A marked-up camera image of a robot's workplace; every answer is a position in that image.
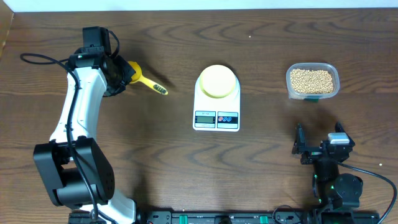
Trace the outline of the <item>yellow measuring scoop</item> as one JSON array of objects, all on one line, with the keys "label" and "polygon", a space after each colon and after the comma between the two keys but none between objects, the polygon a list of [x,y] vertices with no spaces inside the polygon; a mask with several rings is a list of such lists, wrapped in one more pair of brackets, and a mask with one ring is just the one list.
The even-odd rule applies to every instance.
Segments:
[{"label": "yellow measuring scoop", "polygon": [[154,90],[156,93],[159,93],[161,95],[169,94],[168,90],[165,87],[163,87],[162,85],[156,83],[155,81],[153,81],[149,78],[146,78],[142,74],[142,68],[139,66],[139,64],[137,62],[128,61],[128,64],[135,71],[135,74],[131,77],[130,84],[141,82],[144,85],[146,85],[147,87],[149,87],[151,90]]}]

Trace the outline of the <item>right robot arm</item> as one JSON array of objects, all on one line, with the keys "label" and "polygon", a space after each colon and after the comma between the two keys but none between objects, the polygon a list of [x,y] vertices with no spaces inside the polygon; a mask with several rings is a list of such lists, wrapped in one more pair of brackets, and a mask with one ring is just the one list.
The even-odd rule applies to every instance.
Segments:
[{"label": "right robot arm", "polygon": [[302,125],[296,125],[292,154],[301,156],[301,164],[313,166],[314,196],[320,200],[320,206],[308,212],[308,221],[320,223],[326,213],[338,212],[353,218],[352,209],[359,207],[363,181],[352,174],[341,174],[338,164],[349,158],[354,146],[340,123],[319,146],[308,146]]}]

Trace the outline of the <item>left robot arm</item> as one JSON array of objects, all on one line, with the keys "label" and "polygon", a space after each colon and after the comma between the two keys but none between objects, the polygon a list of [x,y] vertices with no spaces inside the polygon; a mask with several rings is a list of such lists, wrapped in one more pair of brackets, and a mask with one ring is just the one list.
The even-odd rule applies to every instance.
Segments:
[{"label": "left robot arm", "polygon": [[96,142],[101,100],[123,92],[142,70],[117,52],[81,48],[66,63],[68,90],[48,143],[34,148],[34,162],[56,206],[83,210],[90,223],[135,223],[136,204],[115,187],[111,164]]}]

